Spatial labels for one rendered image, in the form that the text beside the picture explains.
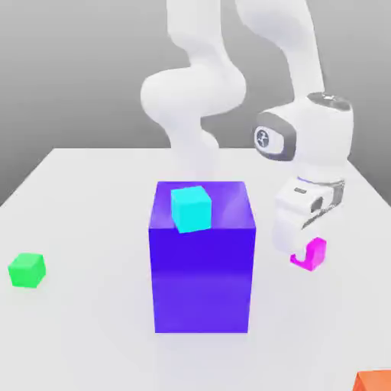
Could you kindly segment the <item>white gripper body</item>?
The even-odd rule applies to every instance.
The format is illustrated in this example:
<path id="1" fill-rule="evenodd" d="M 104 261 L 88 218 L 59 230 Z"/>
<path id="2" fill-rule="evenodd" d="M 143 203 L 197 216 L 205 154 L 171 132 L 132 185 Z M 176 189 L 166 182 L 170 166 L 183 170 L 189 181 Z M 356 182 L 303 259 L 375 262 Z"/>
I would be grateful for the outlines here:
<path id="1" fill-rule="evenodd" d="M 328 239 L 327 215 L 304 215 L 284 207 L 277 207 L 273 220 L 273 243 L 285 254 L 295 252 L 314 238 Z"/>

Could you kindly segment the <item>small magenta cube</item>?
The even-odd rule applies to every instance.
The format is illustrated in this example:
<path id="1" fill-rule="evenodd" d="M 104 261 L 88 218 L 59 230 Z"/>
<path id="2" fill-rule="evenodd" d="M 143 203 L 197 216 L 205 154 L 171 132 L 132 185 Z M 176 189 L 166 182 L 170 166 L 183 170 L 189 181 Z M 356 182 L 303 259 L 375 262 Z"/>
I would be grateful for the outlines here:
<path id="1" fill-rule="evenodd" d="M 327 241 L 322 238 L 314 238 L 306 246 L 305 259 L 300 261 L 296 255 L 290 256 L 290 262 L 308 271 L 315 270 L 325 260 Z"/>

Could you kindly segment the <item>small cyan cube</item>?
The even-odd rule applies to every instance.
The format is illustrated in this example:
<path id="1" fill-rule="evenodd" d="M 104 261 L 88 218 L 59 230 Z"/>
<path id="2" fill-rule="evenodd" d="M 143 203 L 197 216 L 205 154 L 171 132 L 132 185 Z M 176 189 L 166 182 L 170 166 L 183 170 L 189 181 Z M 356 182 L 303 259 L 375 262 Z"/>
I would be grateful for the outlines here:
<path id="1" fill-rule="evenodd" d="M 171 215 L 180 234 L 212 227 L 212 200 L 202 186 L 170 191 Z"/>

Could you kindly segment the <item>small green cube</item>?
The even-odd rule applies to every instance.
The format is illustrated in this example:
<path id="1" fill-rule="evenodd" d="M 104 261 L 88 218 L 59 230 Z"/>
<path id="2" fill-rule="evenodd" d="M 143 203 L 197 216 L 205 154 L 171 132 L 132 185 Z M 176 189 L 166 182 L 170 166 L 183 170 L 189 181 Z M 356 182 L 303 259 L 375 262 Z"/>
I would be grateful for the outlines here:
<path id="1" fill-rule="evenodd" d="M 44 256 L 36 253 L 20 253 L 8 265 L 8 273 L 13 286 L 37 288 L 46 276 Z"/>

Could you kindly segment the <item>large blue box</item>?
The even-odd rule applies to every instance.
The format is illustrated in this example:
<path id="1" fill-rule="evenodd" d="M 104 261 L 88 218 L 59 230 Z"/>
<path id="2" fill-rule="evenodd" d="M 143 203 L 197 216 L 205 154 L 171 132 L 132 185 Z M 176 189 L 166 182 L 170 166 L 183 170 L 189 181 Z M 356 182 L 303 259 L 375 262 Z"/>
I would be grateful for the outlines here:
<path id="1" fill-rule="evenodd" d="M 248 330 L 256 224 L 243 182 L 202 182 L 212 200 L 212 226 L 178 232 L 173 189 L 157 183 L 148 228 L 157 333 L 245 333 Z"/>

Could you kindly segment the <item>large orange box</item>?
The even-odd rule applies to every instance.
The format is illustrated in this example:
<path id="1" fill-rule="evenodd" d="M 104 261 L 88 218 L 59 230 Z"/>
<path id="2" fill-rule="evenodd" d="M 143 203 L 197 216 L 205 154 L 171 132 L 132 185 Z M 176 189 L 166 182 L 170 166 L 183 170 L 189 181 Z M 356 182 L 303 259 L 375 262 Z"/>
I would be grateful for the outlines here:
<path id="1" fill-rule="evenodd" d="M 352 391 L 391 391 L 391 370 L 357 372 Z"/>

